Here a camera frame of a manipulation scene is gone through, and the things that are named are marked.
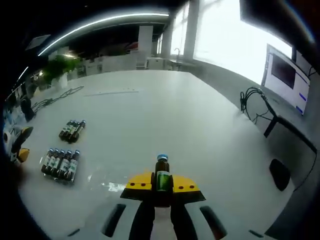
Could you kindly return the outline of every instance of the table surface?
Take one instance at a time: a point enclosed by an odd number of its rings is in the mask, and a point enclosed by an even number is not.
[[[52,238],[85,223],[99,205],[117,199],[128,179],[154,171],[168,154],[172,174],[193,179],[205,198],[264,233],[287,204],[292,181],[279,191],[269,171],[274,158],[263,134],[215,89],[187,72],[118,71],[68,82],[84,86],[49,105],[29,122],[31,136],[19,192],[39,226]],[[44,98],[64,93],[40,94]],[[70,120],[87,124],[77,143],[58,138]],[[80,150],[74,186],[40,172],[49,148]]]
[[[312,132],[309,129],[304,116],[286,100],[272,92],[270,89],[264,87],[263,92],[266,94],[267,101],[276,116],[289,122],[313,145],[314,148],[316,148],[312,138]]]

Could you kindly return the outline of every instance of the bright window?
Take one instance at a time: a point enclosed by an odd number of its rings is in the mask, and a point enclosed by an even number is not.
[[[180,50],[180,55],[184,54],[188,25],[188,14],[189,2],[184,5],[183,8],[180,9],[180,11],[175,16],[171,39],[171,55],[178,55],[178,50],[175,50],[176,48]]]
[[[261,84],[267,44],[290,59],[292,47],[240,19],[239,0],[200,0],[193,58]]]
[[[161,36],[158,38],[158,42],[157,42],[157,45],[156,45],[156,54],[161,54],[163,37],[164,37],[164,35],[161,34]]]

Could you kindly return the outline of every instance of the potted plant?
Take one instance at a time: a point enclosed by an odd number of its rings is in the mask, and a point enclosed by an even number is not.
[[[43,80],[48,85],[65,88],[68,85],[67,73],[73,71],[80,62],[79,58],[57,55],[43,69]]]

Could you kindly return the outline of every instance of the ceiling light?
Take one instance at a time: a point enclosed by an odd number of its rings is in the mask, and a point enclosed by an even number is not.
[[[19,78],[18,78],[17,81],[19,81],[19,79],[20,79],[20,78],[22,77],[22,75],[27,71],[28,68],[29,68],[28,66],[25,68],[25,70],[21,73],[21,75],[19,76]]]
[[[131,13],[131,14],[123,14],[123,15],[117,15],[117,16],[111,16],[111,17],[107,17],[107,18],[103,18],[103,19],[100,19],[98,21],[94,21],[94,22],[91,22],[91,23],[88,23],[86,25],[83,25],[83,26],[80,26],[70,32],[68,32],[67,34],[59,37],[57,40],[55,40],[54,42],[52,42],[50,45],[48,45],[45,49],[43,49],[39,54],[38,56],[41,56],[44,52],[46,52],[49,48],[51,48],[53,45],[55,45],[57,42],[61,41],[62,39],[64,39],[65,37],[81,30],[81,29],[84,29],[84,28],[87,28],[89,26],[92,26],[94,24],[99,24],[99,23],[102,23],[102,22],[107,22],[107,21],[110,21],[110,20],[114,20],[114,19],[122,19],[122,18],[127,18],[127,17],[141,17],[141,16],[160,16],[160,17],[168,17],[169,14],[166,14],[166,13]]]
[[[76,59],[77,57],[76,56],[73,56],[71,54],[63,54],[63,56],[67,57],[67,58],[73,58],[73,59]]]

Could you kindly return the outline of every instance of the monitor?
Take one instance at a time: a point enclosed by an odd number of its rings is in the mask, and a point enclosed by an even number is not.
[[[270,89],[303,115],[308,100],[310,80],[287,56],[267,45],[262,86]]]

